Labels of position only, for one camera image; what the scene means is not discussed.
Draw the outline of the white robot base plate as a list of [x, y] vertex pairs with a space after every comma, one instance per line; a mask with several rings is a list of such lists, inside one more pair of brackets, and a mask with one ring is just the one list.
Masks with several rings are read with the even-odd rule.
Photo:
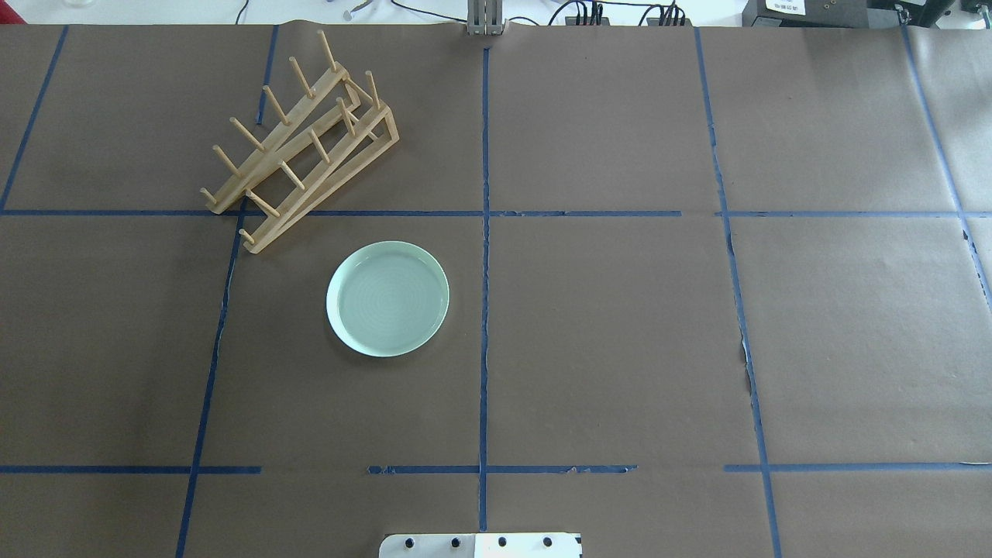
[[393, 534], [379, 557], [582, 557], [580, 534], [568, 532]]

